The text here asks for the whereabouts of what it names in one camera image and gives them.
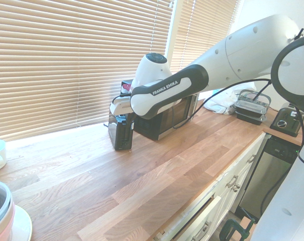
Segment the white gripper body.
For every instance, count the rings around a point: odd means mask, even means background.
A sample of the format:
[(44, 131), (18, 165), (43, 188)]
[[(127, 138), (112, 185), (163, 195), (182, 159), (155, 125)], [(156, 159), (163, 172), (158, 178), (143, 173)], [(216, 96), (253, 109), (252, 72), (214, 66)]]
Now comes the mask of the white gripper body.
[(110, 105), (110, 112), (113, 115), (132, 113), (130, 106), (130, 97), (117, 97)]

